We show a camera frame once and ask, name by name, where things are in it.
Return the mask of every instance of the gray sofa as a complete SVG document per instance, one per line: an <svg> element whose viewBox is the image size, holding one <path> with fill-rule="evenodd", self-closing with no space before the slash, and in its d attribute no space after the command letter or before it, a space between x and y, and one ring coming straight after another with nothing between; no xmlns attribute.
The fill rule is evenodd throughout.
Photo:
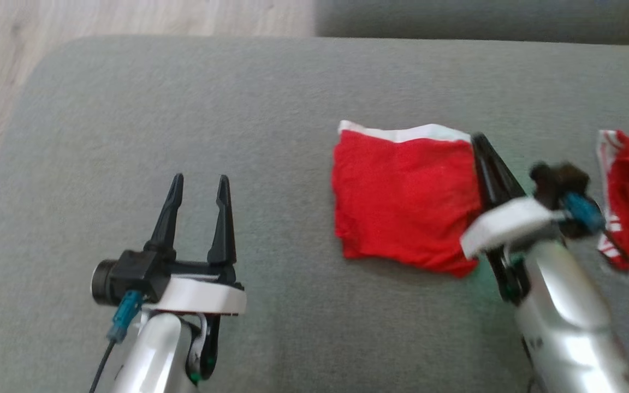
<svg viewBox="0 0 629 393"><path fill-rule="evenodd" d="M0 393L85 391L113 315L92 271L152 232L186 177L181 258L210 247L232 181L247 313L223 319L203 392L525 391L512 307L465 279L342 259L330 174L341 119L484 132L523 184L537 159L592 176L599 128L629 132L629 47L368 39L112 37L46 57L0 149ZM629 356L629 281L570 245ZM136 331L114 350L108 391Z"/></svg>
<svg viewBox="0 0 629 393"><path fill-rule="evenodd" d="M315 0L324 37L629 44L629 0Z"/></svg>

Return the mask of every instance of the wooden floor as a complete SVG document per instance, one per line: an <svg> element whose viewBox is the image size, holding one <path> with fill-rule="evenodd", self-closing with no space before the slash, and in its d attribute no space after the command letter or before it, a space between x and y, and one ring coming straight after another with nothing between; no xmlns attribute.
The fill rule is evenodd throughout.
<svg viewBox="0 0 629 393"><path fill-rule="evenodd" d="M33 67L102 34L313 35L316 0L0 0L0 142Z"/></svg>

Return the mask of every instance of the blue connector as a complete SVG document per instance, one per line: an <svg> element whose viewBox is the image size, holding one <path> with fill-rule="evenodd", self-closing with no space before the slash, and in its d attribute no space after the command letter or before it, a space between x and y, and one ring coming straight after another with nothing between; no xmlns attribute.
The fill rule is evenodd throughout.
<svg viewBox="0 0 629 393"><path fill-rule="evenodd" d="M120 301L118 309L113 316L113 326L105 334L105 338L108 341L115 341L116 343L122 343L125 339L125 335L128 333L130 322L140 312L142 307L143 296L140 291L126 291L125 296Z"/></svg>
<svg viewBox="0 0 629 393"><path fill-rule="evenodd" d="M592 234L597 234L606 227L606 221L601 215L601 211L583 196L580 197L574 192L567 192L562 203L572 218L584 224Z"/></svg>

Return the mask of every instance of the robotic arm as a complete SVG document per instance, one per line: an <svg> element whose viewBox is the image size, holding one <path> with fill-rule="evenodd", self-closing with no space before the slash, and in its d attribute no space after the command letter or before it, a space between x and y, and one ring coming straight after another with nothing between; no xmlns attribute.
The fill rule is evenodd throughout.
<svg viewBox="0 0 629 393"><path fill-rule="evenodd" d="M609 308L563 241L604 227L585 194L589 177L572 164L537 164L536 192L526 196L484 135L472 147L484 212L462 249L487 258L500 295L516 307L537 384L545 393L629 393Z"/></svg>
<svg viewBox="0 0 629 393"><path fill-rule="evenodd" d="M109 350L125 338L140 313L140 333L115 377L113 393L195 393L217 363L220 318L244 313L247 296L238 283L229 179L220 177L219 213L207 261L177 261L173 249L183 176L177 174L142 251L124 251L118 260L98 264L92 276L94 301L118 306L108 332Z"/></svg>

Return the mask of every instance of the white trim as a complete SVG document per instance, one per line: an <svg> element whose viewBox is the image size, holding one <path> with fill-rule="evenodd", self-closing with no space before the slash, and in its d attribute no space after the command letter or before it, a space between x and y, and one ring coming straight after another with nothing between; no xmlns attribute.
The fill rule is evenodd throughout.
<svg viewBox="0 0 629 393"><path fill-rule="evenodd" d="M596 156L598 157L598 166L601 169L606 214L611 213L611 205L608 199L608 173L611 171L611 166L622 147L622 143L618 139L618 132L609 129L602 129L598 132Z"/></svg>
<svg viewBox="0 0 629 393"><path fill-rule="evenodd" d="M434 141L465 141L470 142L470 135L462 131L448 128L440 124L426 124L410 129L375 129L366 128L360 124L341 120L339 123L339 135L342 131L358 132L385 141L401 144L402 142L413 141L414 139L433 139Z"/></svg>
<svg viewBox="0 0 629 393"><path fill-rule="evenodd" d="M620 256L620 254L618 253L617 249L615 249L615 248L605 249L605 251L603 251L603 254L606 257L609 257L609 258L615 258L615 257L619 257Z"/></svg>

